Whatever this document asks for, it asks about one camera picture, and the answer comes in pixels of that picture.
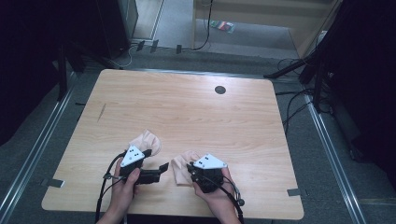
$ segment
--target metal rail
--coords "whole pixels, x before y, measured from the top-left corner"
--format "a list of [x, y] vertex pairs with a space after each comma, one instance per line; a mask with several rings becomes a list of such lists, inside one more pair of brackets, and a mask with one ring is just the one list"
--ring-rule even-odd
[[0, 206], [1, 224], [7, 223], [9, 218], [11, 217], [12, 212], [14, 211], [14, 208], [18, 203], [18, 200], [20, 199], [27, 183], [29, 182], [29, 179], [34, 172], [35, 167], [37, 166], [38, 161], [40, 160], [41, 155], [43, 154], [47, 146], [47, 143], [50, 140], [50, 137], [53, 131], [55, 130], [56, 125], [58, 124], [58, 121], [62, 113], [64, 112], [64, 109], [67, 106], [67, 103], [69, 102], [71, 93], [76, 84], [76, 80], [77, 80], [77, 74], [73, 72], [69, 79], [70, 82], [69, 90], [64, 95], [64, 98], [55, 105], [54, 109], [52, 110], [52, 113], [49, 116], [49, 119], [47, 120], [40, 135], [35, 141], [35, 144], [33, 145], [32, 149], [30, 150], [30, 153], [25, 163], [23, 164], [21, 170], [18, 172], [13, 183], [9, 186], [6, 197], [2, 201], [2, 204]]
[[[312, 99], [310, 96], [306, 95], [305, 101], [309, 103], [312, 101]], [[338, 186], [340, 187], [350, 217], [355, 224], [365, 224], [367, 222], [363, 212], [361, 211], [361, 206], [347, 178], [347, 174], [344, 171], [343, 165], [338, 158], [336, 149], [332, 144], [332, 139], [327, 132], [322, 116], [317, 113], [312, 104], [309, 104], [308, 107], [312, 116], [312, 120], [317, 127], [320, 140], [325, 148], [327, 158], [329, 159], [330, 165], [332, 167], [332, 172], [334, 173], [335, 179], [337, 180]]]

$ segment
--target round hole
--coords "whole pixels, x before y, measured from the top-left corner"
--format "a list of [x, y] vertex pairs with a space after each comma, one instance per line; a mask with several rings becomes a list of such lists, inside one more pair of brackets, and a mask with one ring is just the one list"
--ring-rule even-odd
[[217, 87], [215, 88], [215, 92], [216, 92], [217, 94], [224, 94], [224, 93], [225, 93], [225, 88], [222, 87], [222, 86], [217, 86]]

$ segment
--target hand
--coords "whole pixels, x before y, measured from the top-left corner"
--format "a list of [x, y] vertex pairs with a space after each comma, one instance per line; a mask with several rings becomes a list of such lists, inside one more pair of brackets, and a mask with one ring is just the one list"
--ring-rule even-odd
[[[225, 177], [233, 181], [228, 168], [222, 168], [221, 172]], [[233, 203], [221, 189], [216, 189], [211, 193], [203, 193], [197, 183], [193, 182], [192, 184], [195, 188], [195, 194], [206, 201], [210, 211], [222, 224], [240, 224]], [[225, 179], [222, 187], [233, 195], [233, 186], [227, 179]]]
[[[116, 170], [114, 176], [120, 175], [120, 164], [122, 158], [117, 161]], [[134, 169], [128, 176], [128, 179], [124, 183], [122, 180], [116, 183], [118, 180], [113, 179], [113, 187], [111, 189], [111, 202], [110, 206], [103, 217], [97, 223], [114, 223], [118, 224], [122, 218], [128, 212], [128, 208], [131, 205], [132, 199], [134, 198], [134, 183], [139, 178], [140, 169]]]

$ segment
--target handheld controller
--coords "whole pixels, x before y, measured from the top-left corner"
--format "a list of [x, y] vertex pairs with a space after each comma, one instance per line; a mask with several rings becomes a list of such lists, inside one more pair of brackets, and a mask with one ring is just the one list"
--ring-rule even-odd
[[146, 157], [151, 156], [151, 149], [147, 149], [141, 152], [137, 147], [130, 146], [126, 151], [126, 154], [120, 165], [120, 176], [128, 177], [128, 175], [135, 169], [140, 169], [139, 178], [136, 180], [136, 185], [141, 184], [152, 184], [154, 182], [160, 182], [160, 176], [162, 173], [168, 170], [169, 162], [159, 167], [158, 170], [143, 170], [143, 160]]
[[227, 164], [210, 154], [187, 164], [191, 180], [198, 184], [203, 193], [213, 192], [224, 183], [221, 172], [223, 167], [227, 167]]

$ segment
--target wrist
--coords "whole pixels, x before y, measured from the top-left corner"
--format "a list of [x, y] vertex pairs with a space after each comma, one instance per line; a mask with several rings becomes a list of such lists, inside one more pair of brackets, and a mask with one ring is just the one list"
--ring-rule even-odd
[[218, 217], [218, 220], [220, 221], [221, 224], [240, 224], [241, 223], [239, 221], [238, 217], [236, 216], [236, 214]]
[[107, 209], [107, 211], [103, 214], [102, 218], [98, 223], [100, 224], [118, 224], [121, 222], [123, 215], [117, 209], [112, 209], [111, 206]]

